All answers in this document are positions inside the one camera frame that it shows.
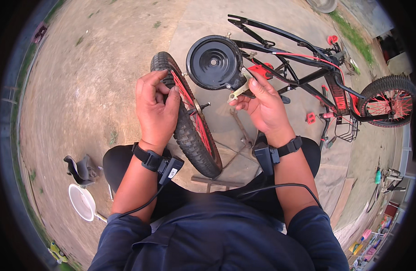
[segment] white bowl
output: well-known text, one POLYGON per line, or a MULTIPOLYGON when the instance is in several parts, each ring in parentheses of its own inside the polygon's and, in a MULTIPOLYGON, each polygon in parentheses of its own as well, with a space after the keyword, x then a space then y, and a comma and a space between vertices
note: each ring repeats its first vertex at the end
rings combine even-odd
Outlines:
POLYGON ((68 188, 71 203, 77 213, 87 221, 92 221, 95 218, 96 205, 93 197, 89 191, 80 186, 71 183, 68 188))

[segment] black bicycle frame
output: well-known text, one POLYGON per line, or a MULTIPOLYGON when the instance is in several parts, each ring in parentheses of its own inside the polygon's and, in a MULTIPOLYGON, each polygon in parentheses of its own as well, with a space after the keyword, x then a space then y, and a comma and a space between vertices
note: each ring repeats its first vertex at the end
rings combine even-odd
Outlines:
MULTIPOLYGON (((334 47, 335 47, 334 49, 333 48, 323 49, 323 48, 310 44, 308 41, 303 40, 302 38, 296 35, 293 35, 287 31, 276 28, 274 26, 267 25, 265 23, 260 23, 260 22, 247 19, 244 17, 231 15, 231 14, 228 14, 228 17, 239 19, 239 20, 235 20, 235 19, 227 19, 227 20, 230 23, 237 26, 238 28, 240 28, 241 30, 243 30, 244 33, 250 35, 252 38, 254 38, 260 43, 259 44, 259 43, 254 43, 254 42, 233 40, 237 44, 237 46, 241 49, 249 49, 249 50, 260 51, 264 53, 273 53, 273 52, 290 53, 288 51, 275 48, 274 46, 276 44, 273 41, 263 39, 262 37, 260 37, 259 35, 257 35, 255 32, 253 32, 247 26, 244 25, 246 24, 249 26, 253 26, 256 28, 270 31, 277 35, 281 35, 287 39, 293 40, 297 42, 298 46, 308 48, 313 53, 314 57, 318 57, 320 59, 331 62, 335 64, 336 66, 339 66, 339 59, 345 55, 345 52, 341 51, 340 47, 337 44, 334 44, 334 47)), ((288 84, 286 87, 278 90, 279 94, 301 87, 302 89, 310 93, 312 96, 320 100, 324 105, 328 106, 330 110, 335 113, 336 116, 345 116, 345 115, 351 114, 358 121, 363 121, 363 122, 389 119, 389 114, 379 115, 379 116, 361 117, 358 114, 356 114, 356 112, 354 111, 354 108, 353 108, 354 105, 352 102, 350 102, 350 108, 348 108, 348 102, 347 102, 347 97, 346 97, 345 92, 348 92, 351 95, 354 95, 360 99, 365 99, 366 97, 346 87, 343 84, 342 76, 341 76, 339 69, 333 65, 330 65, 322 61, 310 60, 302 56, 275 55, 282 62, 282 65, 276 68, 275 70, 275 69, 268 67, 263 62, 257 60, 253 55, 250 55, 246 53, 245 51, 241 51, 241 54, 244 58, 248 59, 249 61, 253 62, 256 65, 261 65, 264 69, 266 69, 271 74, 273 74, 273 76, 275 76, 279 80, 288 84), (305 64, 305 65, 317 67, 319 68, 319 70, 299 79, 297 75, 295 74, 294 70, 292 69, 291 65, 289 64, 289 61, 286 60, 286 58, 305 64), (281 75, 278 72, 280 68, 283 68, 284 71, 289 72, 292 76, 292 79, 288 79, 286 78, 285 75, 281 75), (312 87, 309 84, 309 82, 315 79, 321 78, 321 77, 324 77, 326 79, 330 92, 332 93, 334 103, 332 103, 322 93, 320 93, 318 90, 316 90, 314 87, 312 87)))

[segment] concrete floor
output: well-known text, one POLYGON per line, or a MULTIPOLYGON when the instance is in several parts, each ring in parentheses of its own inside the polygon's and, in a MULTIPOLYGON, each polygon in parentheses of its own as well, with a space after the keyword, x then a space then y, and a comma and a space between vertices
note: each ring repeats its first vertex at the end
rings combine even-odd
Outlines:
MULTIPOLYGON (((33 186, 48 233, 83 268, 89 266, 105 224, 96 220, 86 222, 72 208, 67 187, 73 180, 65 175, 63 157, 69 154, 81 159, 88 153, 101 165, 102 156, 110 148, 111 131, 118 132, 117 144, 132 144, 140 139, 133 91, 135 80, 149 72, 151 57, 157 51, 168 51, 184 70, 189 48, 203 36, 231 32, 233 39, 251 41, 248 35, 227 21, 227 14, 274 25, 323 48, 328 47, 327 36, 336 34, 332 20, 325 14, 314 12, 305 0, 266 0, 263 5, 250 0, 161 0, 137 4, 125 0, 110 4, 68 1, 48 30, 48 40, 38 56, 26 89, 21 150, 29 170, 36 169, 37 172, 33 186), (161 26, 155 28, 153 25, 157 21, 161 26), (84 41, 75 46, 81 35, 84 41)), ((290 40, 264 30, 257 30, 257 33, 275 41, 278 48, 309 53, 290 40)), ((344 41, 362 71, 360 76, 346 75, 345 83, 361 92, 371 82, 368 67, 361 55, 344 41)), ((257 58, 274 66, 278 63, 270 55, 259 54, 257 58)), ((316 70, 297 63, 292 66, 299 77, 316 70)), ((379 76, 384 75, 382 68, 375 69, 379 76)), ((210 101, 212 104, 204 114, 214 139, 221 144, 217 147, 223 165, 226 165, 234 151, 242 147, 242 133, 226 104, 228 91, 207 91, 195 86, 190 79, 188 82, 200 103, 210 101)), ((271 83, 276 89, 285 86, 277 79, 271 83)), ((318 79, 311 85, 320 90, 325 83, 324 79, 318 79)), ((305 122, 307 113, 317 115, 324 112, 319 101, 302 89, 285 96, 291 99, 286 109, 296 134, 319 142, 324 123, 318 119, 312 125, 305 122)), ((256 129, 247 114, 238 114, 247 132, 255 138, 256 129)), ((335 125, 330 127, 329 138, 334 136, 334 128, 335 125)), ((370 174, 378 157, 385 163, 392 153, 393 138, 387 130, 367 124, 360 129, 353 144, 337 140, 330 150, 323 150, 315 178, 321 204, 329 215, 336 206, 346 176, 357 178, 352 199, 347 202, 345 215, 341 216, 338 225, 348 225, 357 219, 369 198, 361 195, 369 192, 370 174), (361 155, 363 150, 368 154, 361 155)), ((185 159, 176 142, 171 139, 168 146, 185 160, 174 181, 191 191, 205 192, 206 184, 190 181, 191 176, 200 175, 185 159)), ((218 179, 248 183, 257 169, 258 164, 251 158, 249 150, 244 150, 218 179)), ((97 183, 88 189, 95 198, 98 211, 107 216, 111 201, 105 178, 100 176, 97 183)), ((211 191, 217 189, 225 188, 212 187, 211 191)))

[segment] red spokes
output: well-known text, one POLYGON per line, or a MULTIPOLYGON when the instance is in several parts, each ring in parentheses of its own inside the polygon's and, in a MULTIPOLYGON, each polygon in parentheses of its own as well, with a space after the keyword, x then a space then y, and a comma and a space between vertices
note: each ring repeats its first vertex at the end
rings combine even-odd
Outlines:
POLYGON ((190 97, 187 90, 184 88, 184 85, 181 83, 181 80, 178 78, 176 73, 174 71, 171 71, 173 75, 173 80, 175 81, 175 85, 179 87, 179 94, 181 95, 182 101, 185 104, 185 107, 187 110, 194 109, 194 112, 190 115, 191 120, 194 122, 194 125, 196 126, 196 131, 199 133, 203 144, 205 145, 205 148, 208 150, 208 152, 211 153, 211 146, 208 140, 207 133, 205 131, 205 127, 202 121, 202 118, 198 114, 198 111, 196 110, 196 106, 194 105, 193 99, 190 97))
POLYGON ((366 105, 369 114, 374 116, 392 114, 392 121, 410 115, 412 107, 411 95, 400 89, 383 91, 370 99, 366 105))

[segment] cable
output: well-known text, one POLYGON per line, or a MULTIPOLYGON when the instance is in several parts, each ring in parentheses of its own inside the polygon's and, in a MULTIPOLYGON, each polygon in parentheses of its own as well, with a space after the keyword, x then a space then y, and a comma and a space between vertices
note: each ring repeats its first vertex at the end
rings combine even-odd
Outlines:
POLYGON ((281 183, 281 184, 276 184, 276 185, 273 185, 273 186, 263 187, 263 188, 251 190, 249 192, 241 193, 238 196, 236 196, 236 198, 241 197, 241 196, 244 196, 244 195, 247 195, 247 194, 256 193, 256 192, 259 192, 259 191, 264 191, 264 190, 268 190, 268 189, 271 189, 271 188, 277 188, 277 187, 304 187, 304 188, 307 189, 307 191, 311 194, 311 196, 317 202, 318 207, 321 208, 321 210, 323 209, 323 207, 319 203, 317 197, 315 197, 314 193, 309 189, 309 187, 307 187, 306 185, 304 185, 302 183, 281 183))
POLYGON ((342 83, 343 84, 345 84, 345 79, 344 79, 344 75, 343 75, 343 72, 342 72, 342 70, 341 70, 341 68, 339 68, 338 66, 336 66, 335 64, 333 64, 332 62, 330 62, 330 61, 327 61, 327 60, 324 60, 324 59, 320 59, 319 57, 314 57, 314 56, 308 56, 308 55, 302 55, 302 54, 294 54, 294 53, 282 53, 282 52, 272 52, 272 54, 273 55, 286 55, 286 56, 301 56, 301 57, 309 57, 309 58, 313 58, 313 59, 316 59, 316 60, 320 60, 320 61, 322 61, 322 62, 325 62, 325 63, 327 63, 327 64, 330 64, 330 65, 332 65, 332 66, 335 66, 336 68, 338 68, 339 69, 339 71, 341 72, 341 74, 342 74, 342 83))
POLYGON ((156 194, 147 202, 147 203, 145 203, 145 204, 143 204, 142 206, 140 206, 139 208, 137 208, 137 209, 134 209, 134 210, 132 210, 132 211, 128 211, 128 212, 126 212, 126 213, 123 213, 123 214, 120 214, 117 218, 121 218, 121 217, 123 217, 123 216, 125 216, 125 215, 129 215, 129 214, 131 214, 131 213, 134 213, 134 212, 137 212, 137 211, 140 211, 141 209, 143 209, 143 208, 145 208, 146 206, 148 206, 157 196, 158 196, 158 194, 161 192, 161 190, 163 189, 163 187, 164 186, 161 186, 160 187, 160 189, 158 189, 158 191, 156 192, 156 194))

